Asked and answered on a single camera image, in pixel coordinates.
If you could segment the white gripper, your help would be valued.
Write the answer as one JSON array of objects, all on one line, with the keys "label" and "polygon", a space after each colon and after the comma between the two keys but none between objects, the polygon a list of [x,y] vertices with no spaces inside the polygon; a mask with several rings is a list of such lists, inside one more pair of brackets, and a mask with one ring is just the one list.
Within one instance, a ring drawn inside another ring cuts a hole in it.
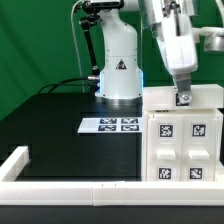
[{"label": "white gripper", "polygon": [[151,30],[167,71],[176,75],[180,102],[190,103],[190,73],[198,67],[190,17],[198,13],[197,0],[138,0],[138,3],[143,28]]}]

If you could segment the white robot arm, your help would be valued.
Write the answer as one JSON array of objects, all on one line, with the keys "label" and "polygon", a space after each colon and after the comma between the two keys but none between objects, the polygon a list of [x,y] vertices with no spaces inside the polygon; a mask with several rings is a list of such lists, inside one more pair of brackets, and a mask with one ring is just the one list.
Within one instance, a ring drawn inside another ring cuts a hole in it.
[{"label": "white robot arm", "polygon": [[90,0],[100,16],[104,35],[105,67],[97,96],[107,100],[134,100],[142,96],[142,71],[137,65],[137,32],[119,18],[121,9],[138,10],[144,28],[154,34],[165,68],[172,76],[179,100],[192,101],[191,73],[197,70],[195,44],[205,37],[207,51],[224,51],[224,4],[215,0],[221,27],[194,28],[197,0]]}]

